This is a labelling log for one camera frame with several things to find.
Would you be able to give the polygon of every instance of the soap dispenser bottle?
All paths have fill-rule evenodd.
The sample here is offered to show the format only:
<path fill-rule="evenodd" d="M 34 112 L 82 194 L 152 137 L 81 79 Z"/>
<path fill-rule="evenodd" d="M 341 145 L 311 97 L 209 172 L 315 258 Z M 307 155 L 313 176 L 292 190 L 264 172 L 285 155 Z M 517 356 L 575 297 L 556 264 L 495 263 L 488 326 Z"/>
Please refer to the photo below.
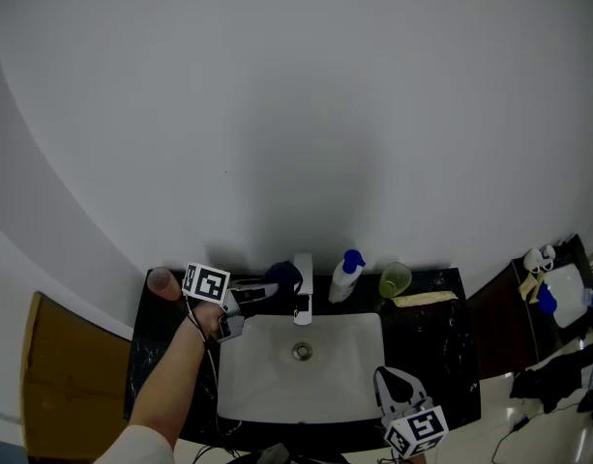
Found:
<path fill-rule="evenodd" d="M 328 294 L 328 300 L 331 303 L 340 303 L 349 297 L 364 266 L 363 256 L 356 249 L 345 252 L 343 260 L 333 273 L 331 290 Z"/>

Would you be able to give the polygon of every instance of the drain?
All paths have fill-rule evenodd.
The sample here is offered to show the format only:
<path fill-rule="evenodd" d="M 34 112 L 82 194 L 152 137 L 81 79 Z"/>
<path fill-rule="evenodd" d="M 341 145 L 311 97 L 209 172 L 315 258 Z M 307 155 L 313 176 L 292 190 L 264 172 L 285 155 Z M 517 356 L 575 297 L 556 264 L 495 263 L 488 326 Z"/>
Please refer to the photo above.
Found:
<path fill-rule="evenodd" d="M 306 361 L 313 355 L 313 349 L 307 342 L 298 342 L 292 348 L 292 356 L 297 361 Z"/>

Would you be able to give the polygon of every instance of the hand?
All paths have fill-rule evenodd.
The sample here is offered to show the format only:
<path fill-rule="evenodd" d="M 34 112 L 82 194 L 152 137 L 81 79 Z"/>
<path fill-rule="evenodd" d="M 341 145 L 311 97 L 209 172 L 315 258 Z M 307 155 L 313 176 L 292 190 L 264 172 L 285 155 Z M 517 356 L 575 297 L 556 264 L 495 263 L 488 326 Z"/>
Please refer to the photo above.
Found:
<path fill-rule="evenodd" d="M 195 307 L 193 313 L 199 322 L 199 327 L 203 330 L 203 334 L 206 338 L 210 338 L 219 331 L 219 318 L 225 314 L 225 311 L 217 304 L 202 301 Z"/>

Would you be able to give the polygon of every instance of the floor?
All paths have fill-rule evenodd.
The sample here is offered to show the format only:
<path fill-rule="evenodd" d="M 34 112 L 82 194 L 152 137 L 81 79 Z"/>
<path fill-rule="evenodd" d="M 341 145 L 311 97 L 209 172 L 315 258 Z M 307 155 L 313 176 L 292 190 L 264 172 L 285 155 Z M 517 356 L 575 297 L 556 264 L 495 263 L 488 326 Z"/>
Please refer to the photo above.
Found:
<path fill-rule="evenodd" d="M 561 354 L 569 354 L 593 342 L 574 341 Z M 428 464 L 485 464 L 491 462 L 496 445 L 509 433 L 511 426 L 524 415 L 533 417 L 543 412 L 538 400 L 509 398 L 513 385 L 511 373 L 481 382 L 481 419 L 458 428 L 445 438 L 437 449 L 426 452 Z M 584 395 L 578 390 L 559 402 L 558 408 L 579 402 Z M 176 463 L 191 464 L 200 445 L 178 441 Z M 352 464 L 375 464 L 389 457 L 389 449 L 345 454 Z M 200 464 L 223 464 L 231 460 L 221 449 L 206 453 Z M 507 438 L 496 455 L 500 464 L 585 464 L 593 463 L 593 423 L 589 414 L 578 414 L 575 408 L 541 415 L 522 430 Z"/>

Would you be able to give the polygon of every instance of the white sink basin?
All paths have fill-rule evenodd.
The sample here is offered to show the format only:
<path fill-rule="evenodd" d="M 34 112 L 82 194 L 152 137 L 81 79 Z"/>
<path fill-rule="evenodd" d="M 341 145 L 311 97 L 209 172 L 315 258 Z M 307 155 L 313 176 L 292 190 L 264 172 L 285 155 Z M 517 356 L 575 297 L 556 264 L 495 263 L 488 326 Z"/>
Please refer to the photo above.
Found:
<path fill-rule="evenodd" d="M 291 316 L 257 315 L 221 346 L 217 410 L 222 418 L 275 423 L 381 418 L 373 373 L 382 365 L 375 313 L 313 316 L 305 327 Z"/>

